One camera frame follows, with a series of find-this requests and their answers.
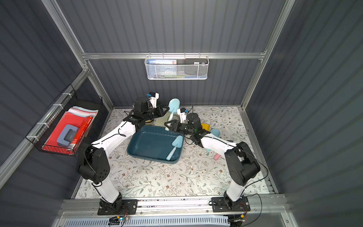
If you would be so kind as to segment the purple shovel pink handle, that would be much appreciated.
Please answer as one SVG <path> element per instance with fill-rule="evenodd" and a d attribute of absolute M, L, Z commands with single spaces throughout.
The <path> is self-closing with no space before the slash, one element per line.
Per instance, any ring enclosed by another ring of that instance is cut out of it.
<path fill-rule="evenodd" d="M 219 154 L 216 154 L 216 155 L 214 156 L 214 160 L 215 160 L 215 161 L 218 161 L 220 157 L 221 157 L 221 156 L 220 156 Z"/>

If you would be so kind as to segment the teal plastic storage tray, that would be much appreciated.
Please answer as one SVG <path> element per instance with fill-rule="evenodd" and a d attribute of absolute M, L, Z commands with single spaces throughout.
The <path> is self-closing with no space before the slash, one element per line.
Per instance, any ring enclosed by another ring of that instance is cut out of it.
<path fill-rule="evenodd" d="M 162 162 L 168 164 L 177 163 L 180 159 L 183 144 L 177 148 L 172 158 L 167 161 L 166 157 L 173 149 L 172 142 L 180 133 L 166 131 L 163 127 L 145 125 L 136 132 L 127 147 L 127 153 L 135 158 Z"/>

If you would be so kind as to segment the yellow toy shovel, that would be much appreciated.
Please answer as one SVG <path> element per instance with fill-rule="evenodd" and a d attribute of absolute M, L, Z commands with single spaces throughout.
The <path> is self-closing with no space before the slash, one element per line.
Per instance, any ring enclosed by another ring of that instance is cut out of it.
<path fill-rule="evenodd" d="M 209 124 L 201 124 L 202 128 L 204 130 L 210 131 L 210 125 Z"/>

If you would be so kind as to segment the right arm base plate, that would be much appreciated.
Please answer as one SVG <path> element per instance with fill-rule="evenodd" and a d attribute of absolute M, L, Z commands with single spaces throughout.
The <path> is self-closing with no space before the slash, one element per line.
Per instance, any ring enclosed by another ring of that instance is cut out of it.
<path fill-rule="evenodd" d="M 237 201 L 231 201 L 228 197 L 212 197 L 209 206 L 213 212 L 242 212 L 247 213 L 251 210 L 247 197 L 243 196 Z"/>

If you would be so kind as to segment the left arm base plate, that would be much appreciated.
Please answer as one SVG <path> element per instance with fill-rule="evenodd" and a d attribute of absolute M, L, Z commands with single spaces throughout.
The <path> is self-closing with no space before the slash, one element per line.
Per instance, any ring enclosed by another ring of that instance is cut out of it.
<path fill-rule="evenodd" d="M 138 207 L 138 200 L 116 200 L 114 203 L 108 203 L 100 200 L 98 216 L 106 215 L 134 215 Z"/>

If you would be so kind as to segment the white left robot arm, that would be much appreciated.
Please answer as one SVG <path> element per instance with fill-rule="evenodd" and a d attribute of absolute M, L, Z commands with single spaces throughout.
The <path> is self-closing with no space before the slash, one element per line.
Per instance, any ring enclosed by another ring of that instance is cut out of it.
<path fill-rule="evenodd" d="M 115 204 L 121 198 L 109 177 L 110 154 L 146 122 L 163 117 L 170 110 L 169 106 L 158 105 L 157 98 L 152 96 L 139 97 L 133 106 L 118 126 L 106 136 L 92 142 L 78 156 L 76 171 L 93 185 L 102 201 L 108 204 Z"/>

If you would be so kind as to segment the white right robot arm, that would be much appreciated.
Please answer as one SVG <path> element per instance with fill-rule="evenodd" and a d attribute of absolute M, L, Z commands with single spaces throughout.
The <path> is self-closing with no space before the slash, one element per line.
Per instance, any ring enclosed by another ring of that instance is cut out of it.
<path fill-rule="evenodd" d="M 249 180 L 253 179 L 261 170 L 258 160 L 245 142 L 233 143 L 225 141 L 203 129 L 200 118 L 196 113 L 186 117 L 187 123 L 171 120 L 164 126 L 174 132 L 189 135 L 195 145 L 216 152 L 226 160 L 229 175 L 232 179 L 225 192 L 225 199 L 237 202 L 243 197 Z"/>

